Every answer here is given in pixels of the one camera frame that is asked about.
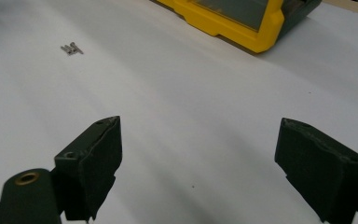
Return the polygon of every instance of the yellow case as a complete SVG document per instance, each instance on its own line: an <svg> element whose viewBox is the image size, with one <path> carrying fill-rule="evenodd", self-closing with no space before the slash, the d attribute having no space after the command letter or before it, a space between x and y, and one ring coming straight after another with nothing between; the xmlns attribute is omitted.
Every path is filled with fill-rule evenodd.
<svg viewBox="0 0 358 224"><path fill-rule="evenodd" d="M256 53L270 49L283 25L283 0L269 0L258 31L197 4L197 0L158 0L208 35L222 35Z"/></svg>

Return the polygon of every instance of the white surface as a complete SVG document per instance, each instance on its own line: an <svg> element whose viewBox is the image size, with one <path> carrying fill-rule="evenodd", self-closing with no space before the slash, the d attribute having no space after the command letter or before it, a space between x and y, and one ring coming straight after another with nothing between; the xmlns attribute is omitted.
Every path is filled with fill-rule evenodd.
<svg viewBox="0 0 358 224"><path fill-rule="evenodd" d="M254 56L147 0L0 0L0 190L114 115L94 223L319 223L273 156L282 117L358 152L358 14L321 4Z"/></svg>

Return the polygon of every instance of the metal screw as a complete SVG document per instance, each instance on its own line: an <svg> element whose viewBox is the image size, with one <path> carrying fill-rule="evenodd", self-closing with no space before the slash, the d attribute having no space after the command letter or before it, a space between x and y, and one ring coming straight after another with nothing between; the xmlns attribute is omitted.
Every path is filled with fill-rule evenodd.
<svg viewBox="0 0 358 224"><path fill-rule="evenodd" d="M70 44L70 46L71 46L72 48L74 48L77 52L83 54L83 51L82 51L80 48L77 47L77 45L75 44L75 42L72 42L72 43Z"/></svg>
<svg viewBox="0 0 358 224"><path fill-rule="evenodd" d="M74 53L76 53L76 51L74 49L72 49L71 47L65 45L64 47L61 47L61 49L63 51L65 51L68 55L72 55Z"/></svg>

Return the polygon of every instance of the small metal part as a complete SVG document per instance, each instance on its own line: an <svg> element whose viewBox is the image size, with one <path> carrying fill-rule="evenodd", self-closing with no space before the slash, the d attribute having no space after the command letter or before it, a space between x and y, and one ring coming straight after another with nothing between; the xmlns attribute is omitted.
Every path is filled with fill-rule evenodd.
<svg viewBox="0 0 358 224"><path fill-rule="evenodd" d="M37 180L37 178L39 178L39 173L30 172L30 173L26 173L24 175L19 176L15 180L15 183L18 186L24 186L24 185L28 185L28 184L35 182Z"/></svg>
<svg viewBox="0 0 358 224"><path fill-rule="evenodd" d="M75 42L72 42L72 43L70 44L70 46L71 46L73 49L75 49L77 52L79 52L79 53L81 53L81 54L84 54L83 51L82 51L80 48L77 47L77 45L75 44Z"/></svg>
<svg viewBox="0 0 358 224"><path fill-rule="evenodd" d="M63 51L65 51L68 55L73 55L73 54L76 54L76 53L81 53L81 54L84 54L83 53L83 50L81 50L76 44L75 42L72 42L70 44L70 46L68 45L64 45L64 46L61 46L61 49Z"/></svg>

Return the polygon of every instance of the brass insert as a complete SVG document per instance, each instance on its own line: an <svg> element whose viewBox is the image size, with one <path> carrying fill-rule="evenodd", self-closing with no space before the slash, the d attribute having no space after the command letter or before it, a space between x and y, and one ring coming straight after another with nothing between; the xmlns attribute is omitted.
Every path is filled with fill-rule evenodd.
<svg viewBox="0 0 358 224"><path fill-rule="evenodd" d="M23 174L22 176L18 177L15 181L16 185L24 186L31 183L34 183L37 178L39 178L39 173L37 172L30 172Z"/></svg>

